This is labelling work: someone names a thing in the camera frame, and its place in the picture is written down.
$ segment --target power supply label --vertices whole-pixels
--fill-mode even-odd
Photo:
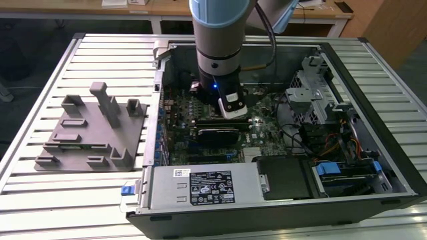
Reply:
[[[235,203],[232,171],[192,172],[189,202],[193,206]]]

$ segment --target slotted metal surface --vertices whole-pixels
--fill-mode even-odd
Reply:
[[[89,94],[93,81],[108,85],[108,94],[117,102],[137,98],[149,104],[156,71],[151,61],[155,40],[193,40],[191,36],[152,36],[87,34],[73,40],[53,72],[41,97],[12,143],[13,156],[1,161],[0,235],[1,239],[145,239],[127,222],[120,211],[120,186],[141,176],[143,151],[149,126],[144,126],[137,148],[139,156],[132,172],[57,173],[36,172],[35,157],[49,138],[63,113],[60,103],[67,94],[80,94],[84,101],[96,101]],[[265,41],[264,37],[248,37]],[[386,67],[378,56],[356,39],[280,38],[279,42],[328,41],[349,70],[374,108],[386,122],[412,163],[427,179],[427,122],[426,111],[411,96],[404,83]],[[344,100],[348,100],[339,86]],[[136,197],[127,197],[135,206]],[[280,231],[263,231],[200,239],[426,239],[427,205],[387,211],[360,223],[319,226]]]

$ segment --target circuit board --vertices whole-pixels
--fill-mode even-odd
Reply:
[[[259,87],[243,87],[247,94],[257,94]],[[168,165],[179,166],[195,164],[189,162],[195,156],[227,156],[227,163],[244,163],[248,156],[244,152],[259,152],[261,156],[285,155],[287,148],[283,140],[283,133],[279,131],[272,109],[275,93],[269,93],[264,98],[248,108],[243,118],[248,121],[248,131],[240,131],[237,141],[225,147],[203,146],[195,140],[197,129],[192,127],[195,120],[224,120],[211,105],[203,104],[184,90],[168,92],[167,96],[173,96],[172,101],[167,101],[167,137],[169,149]]]

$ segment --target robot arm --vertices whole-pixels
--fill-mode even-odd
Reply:
[[[269,10],[277,26],[288,24],[297,0],[189,0],[195,33],[199,82],[217,99],[221,115],[232,119],[248,112],[240,88],[240,49],[247,20],[260,27],[256,4]]]

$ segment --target gray plastic base plate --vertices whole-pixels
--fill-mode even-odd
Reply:
[[[48,142],[43,145],[44,150],[36,159],[33,168],[37,171],[127,172],[132,170],[147,105],[140,104],[143,113],[140,116],[128,115],[125,103],[119,103],[117,106],[119,127],[116,128],[111,127],[97,102],[76,105],[80,117],[71,117],[67,112],[63,113]],[[63,144],[61,147],[55,147],[56,143]]]

